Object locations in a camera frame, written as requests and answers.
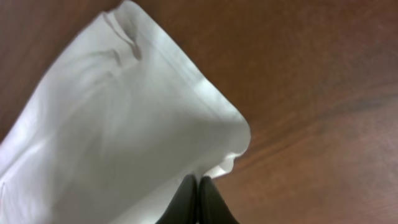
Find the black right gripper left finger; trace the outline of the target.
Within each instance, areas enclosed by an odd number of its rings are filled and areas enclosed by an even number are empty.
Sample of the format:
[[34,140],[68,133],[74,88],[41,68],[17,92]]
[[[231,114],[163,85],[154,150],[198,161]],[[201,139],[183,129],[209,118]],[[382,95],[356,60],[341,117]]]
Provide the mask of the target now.
[[196,224],[196,222],[197,180],[194,175],[186,175],[156,224]]

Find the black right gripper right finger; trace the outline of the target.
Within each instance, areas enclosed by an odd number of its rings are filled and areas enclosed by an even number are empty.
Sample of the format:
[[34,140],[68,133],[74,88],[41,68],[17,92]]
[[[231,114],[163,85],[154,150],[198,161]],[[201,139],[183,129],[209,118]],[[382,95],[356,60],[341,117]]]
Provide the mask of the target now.
[[212,179],[200,179],[198,187],[198,221],[200,224],[239,224],[230,212]]

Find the white t-shirt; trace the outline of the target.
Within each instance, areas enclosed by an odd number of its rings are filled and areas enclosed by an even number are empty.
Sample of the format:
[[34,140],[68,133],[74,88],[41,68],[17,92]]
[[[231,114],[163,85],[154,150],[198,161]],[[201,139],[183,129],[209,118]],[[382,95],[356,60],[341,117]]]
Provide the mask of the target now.
[[219,177],[242,114],[139,5],[99,14],[1,144],[2,223],[155,223],[183,178]]

